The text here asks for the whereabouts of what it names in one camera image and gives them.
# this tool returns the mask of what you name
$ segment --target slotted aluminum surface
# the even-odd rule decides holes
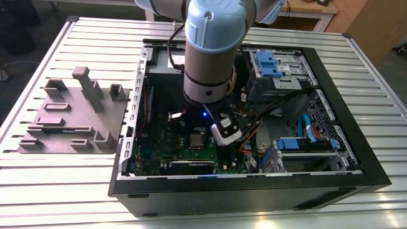
[[[143,39],[168,39],[164,22],[80,18],[67,22],[0,128],[0,227],[399,228],[407,227],[406,108],[353,40],[341,34],[251,29],[246,43],[315,48],[393,185],[321,210],[136,219],[107,196],[115,155],[16,152],[50,78],[67,86],[88,66],[100,87],[132,88]]]

